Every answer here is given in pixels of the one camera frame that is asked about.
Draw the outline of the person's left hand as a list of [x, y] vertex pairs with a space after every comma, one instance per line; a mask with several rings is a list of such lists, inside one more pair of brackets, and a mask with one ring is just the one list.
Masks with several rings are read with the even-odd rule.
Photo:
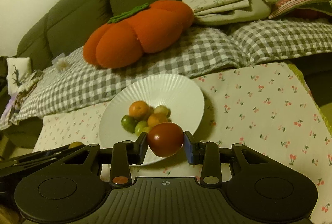
[[15, 211], [13, 211], [3, 205], [0, 205], [0, 223], [1, 224], [19, 224], [20, 217]]

